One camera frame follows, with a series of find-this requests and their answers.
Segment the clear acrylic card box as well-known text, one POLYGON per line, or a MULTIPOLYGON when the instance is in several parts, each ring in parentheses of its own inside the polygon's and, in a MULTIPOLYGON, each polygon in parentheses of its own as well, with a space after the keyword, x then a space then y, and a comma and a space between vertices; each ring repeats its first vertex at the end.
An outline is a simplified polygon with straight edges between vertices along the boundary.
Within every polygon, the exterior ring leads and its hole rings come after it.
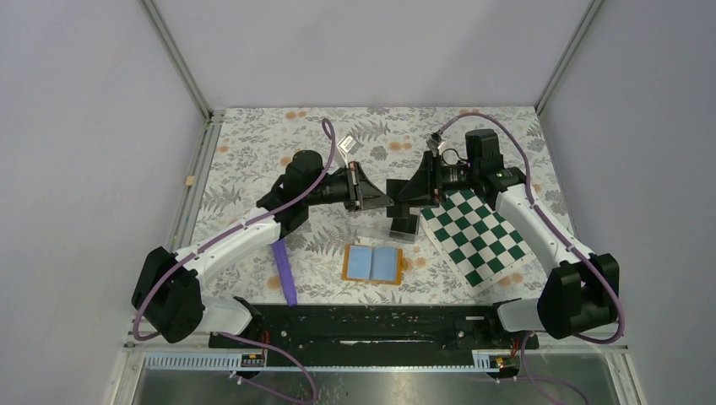
POLYGON ((386 215, 386 208, 349 213, 348 229, 359 238, 401 242, 388 236, 392 219, 386 215))

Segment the black credit card stack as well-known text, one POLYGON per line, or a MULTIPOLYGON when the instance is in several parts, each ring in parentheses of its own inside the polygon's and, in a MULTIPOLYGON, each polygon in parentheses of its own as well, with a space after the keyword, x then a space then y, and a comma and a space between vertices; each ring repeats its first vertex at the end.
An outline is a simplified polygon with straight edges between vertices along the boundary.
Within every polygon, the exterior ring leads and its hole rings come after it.
POLYGON ((394 218, 389 229, 388 236, 391 239, 414 243, 419 234, 419 216, 409 214, 406 218, 394 218))

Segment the orange leather card holder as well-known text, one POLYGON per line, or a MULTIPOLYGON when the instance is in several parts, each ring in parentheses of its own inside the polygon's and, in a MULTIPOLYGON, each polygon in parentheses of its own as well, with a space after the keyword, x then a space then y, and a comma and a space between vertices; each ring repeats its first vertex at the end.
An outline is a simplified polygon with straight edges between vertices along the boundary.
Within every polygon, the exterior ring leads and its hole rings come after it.
POLYGON ((400 285, 404 272, 403 250, 387 246, 345 247, 341 278, 344 281, 400 285))

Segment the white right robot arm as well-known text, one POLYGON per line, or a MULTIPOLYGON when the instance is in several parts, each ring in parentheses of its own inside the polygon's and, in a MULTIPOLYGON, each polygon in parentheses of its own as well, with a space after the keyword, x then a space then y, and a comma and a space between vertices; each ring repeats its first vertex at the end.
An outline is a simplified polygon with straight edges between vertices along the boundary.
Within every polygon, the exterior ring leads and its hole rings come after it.
POLYGON ((496 304, 496 317, 484 325, 487 342, 504 348, 526 331, 555 339, 584 338, 587 331, 612 323, 616 332, 603 342, 618 340, 625 320, 617 260, 593 252, 540 206, 524 172, 505 165, 493 130, 467 132, 465 147, 464 163, 448 165, 430 150, 410 179, 388 179, 387 194, 393 200, 388 217, 404 217, 411 208, 439 207, 447 192, 471 190, 526 242, 545 270, 546 284, 536 299, 496 304))

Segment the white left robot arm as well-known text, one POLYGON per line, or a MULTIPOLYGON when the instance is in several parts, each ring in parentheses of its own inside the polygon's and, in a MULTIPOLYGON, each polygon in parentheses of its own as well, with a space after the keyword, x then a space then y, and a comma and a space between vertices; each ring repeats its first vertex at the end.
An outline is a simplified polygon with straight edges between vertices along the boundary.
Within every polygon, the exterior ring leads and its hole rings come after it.
POLYGON ((178 251, 152 250, 131 298, 137 311, 135 339, 162 337, 177 343, 195 332, 228 332, 243 347, 257 343, 262 325, 247 303, 208 297, 203 289, 231 264, 296 230, 307 221, 311 206, 333 203, 354 212, 390 207, 393 199, 367 178, 359 163, 328 173, 319 153, 302 150, 247 218, 178 251))

